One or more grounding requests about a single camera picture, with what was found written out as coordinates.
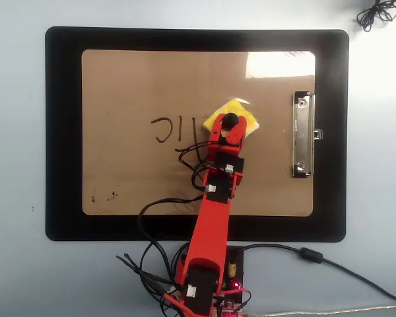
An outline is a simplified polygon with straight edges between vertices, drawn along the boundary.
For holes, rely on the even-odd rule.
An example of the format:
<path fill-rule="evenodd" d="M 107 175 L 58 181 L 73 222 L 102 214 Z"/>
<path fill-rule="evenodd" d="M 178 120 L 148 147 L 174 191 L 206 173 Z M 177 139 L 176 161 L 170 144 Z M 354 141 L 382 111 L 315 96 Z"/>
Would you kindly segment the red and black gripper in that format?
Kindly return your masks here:
<path fill-rule="evenodd" d="M 226 137 L 222 136 L 222 122 L 224 119 L 224 130 Z M 236 114 L 219 114 L 211 129 L 209 137 L 210 144 L 207 147 L 208 159 L 217 168 L 228 170 L 233 173 L 242 173 L 244 170 L 244 159 L 240 157 L 242 150 L 242 139 L 246 135 L 247 122 L 244 116 Z"/>

